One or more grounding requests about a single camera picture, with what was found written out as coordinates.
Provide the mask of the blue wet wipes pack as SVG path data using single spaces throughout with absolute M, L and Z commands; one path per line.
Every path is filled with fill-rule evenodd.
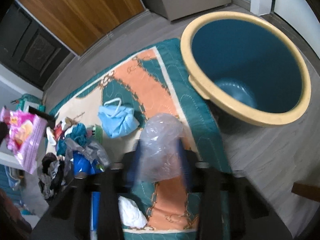
M 97 160 L 90 162 L 83 154 L 73 151 L 74 175 L 94 175 L 103 172 Z M 100 192 L 92 191 L 96 187 L 87 181 L 78 188 L 79 195 L 76 200 L 75 232 L 78 239 L 97 239 L 99 222 Z

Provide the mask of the white tissue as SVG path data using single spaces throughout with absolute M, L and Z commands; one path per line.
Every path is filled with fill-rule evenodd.
M 118 207 L 120 219 L 124 226 L 141 229 L 148 223 L 147 218 L 133 200 L 119 196 Z

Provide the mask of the pink snack wrapper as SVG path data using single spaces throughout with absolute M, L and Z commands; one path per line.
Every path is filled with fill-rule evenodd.
M 37 152 L 47 127 L 47 120 L 33 113 L 11 111 L 3 107 L 1 122 L 9 128 L 5 137 L 7 149 L 14 154 L 25 172 L 34 173 L 37 168 Z

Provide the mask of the clear plastic bag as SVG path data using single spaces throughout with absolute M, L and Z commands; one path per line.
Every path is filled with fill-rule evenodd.
M 155 183 L 181 175 L 179 143 L 182 123 L 173 115 L 159 113 L 151 117 L 140 134 L 138 180 Z

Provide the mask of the blue face mask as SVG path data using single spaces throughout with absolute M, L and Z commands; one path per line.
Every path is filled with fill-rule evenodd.
M 106 135 L 114 139 L 127 136 L 138 128 L 134 113 L 132 107 L 122 105 L 121 98 L 114 98 L 99 106 L 98 118 Z

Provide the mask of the black white crumpled wrapper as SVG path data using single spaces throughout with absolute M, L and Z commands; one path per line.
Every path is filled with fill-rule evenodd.
M 50 203 L 64 188 L 65 162 L 53 153 L 47 153 L 37 169 L 39 187 L 44 200 Z

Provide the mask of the teal crumpled cloth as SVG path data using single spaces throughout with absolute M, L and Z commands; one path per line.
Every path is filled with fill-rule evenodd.
M 86 126 L 83 123 L 72 125 L 60 135 L 57 145 L 55 146 L 57 156 L 65 156 L 67 149 L 65 140 L 68 138 L 72 139 L 81 147 L 84 147 L 89 141 Z

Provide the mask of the black paper cup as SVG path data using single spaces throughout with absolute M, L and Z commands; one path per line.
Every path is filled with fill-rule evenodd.
M 47 113 L 44 113 L 38 109 L 35 109 L 34 107 L 31 107 L 29 106 L 28 107 L 28 110 L 27 110 L 28 113 L 31 113 L 31 114 L 36 114 L 38 115 L 39 117 L 45 119 L 47 122 L 48 122 L 48 126 L 53 129 L 55 127 L 55 118 L 53 115 L 49 115 Z

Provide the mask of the teal package on floor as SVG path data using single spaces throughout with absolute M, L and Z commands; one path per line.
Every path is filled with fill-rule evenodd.
M 11 103 L 16 105 L 16 109 L 23 112 L 27 112 L 30 107 L 41 112 L 46 111 L 46 107 L 42 104 L 42 100 L 31 94 L 23 94 L 19 99 L 13 100 Z

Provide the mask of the teal bin with yellow rim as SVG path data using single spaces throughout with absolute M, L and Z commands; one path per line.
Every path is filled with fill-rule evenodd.
M 301 53 L 259 17 L 235 11 L 202 15 L 186 26 L 180 46 L 193 88 L 235 118 L 283 126 L 309 106 L 311 81 Z

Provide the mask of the teal orange quilted mat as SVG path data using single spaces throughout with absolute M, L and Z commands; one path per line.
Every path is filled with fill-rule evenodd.
M 112 161 L 135 148 L 146 121 L 169 113 L 184 125 L 185 148 L 222 172 L 231 167 L 221 133 L 207 104 L 188 80 L 176 38 L 159 42 L 111 65 L 67 95 L 51 111 L 61 120 L 72 118 L 86 126 L 99 124 L 98 108 L 114 98 L 135 110 L 139 128 L 128 136 L 103 138 Z M 148 219 L 142 229 L 124 228 L 126 239 L 194 239 L 199 222 L 198 193 L 188 193 L 182 178 L 141 183 L 128 197 Z

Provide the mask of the black ornate door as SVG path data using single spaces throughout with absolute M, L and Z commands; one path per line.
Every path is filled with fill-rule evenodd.
M 1 21 L 1 64 L 43 89 L 70 51 L 16 2 Z

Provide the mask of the wooden cabinet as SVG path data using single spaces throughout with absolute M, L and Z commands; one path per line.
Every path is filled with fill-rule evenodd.
M 18 1 L 76 55 L 145 9 L 140 0 Z

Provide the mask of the white door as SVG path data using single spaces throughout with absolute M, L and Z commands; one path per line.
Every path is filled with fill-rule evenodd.
M 275 0 L 274 12 L 291 25 L 319 55 L 319 21 L 306 0 Z

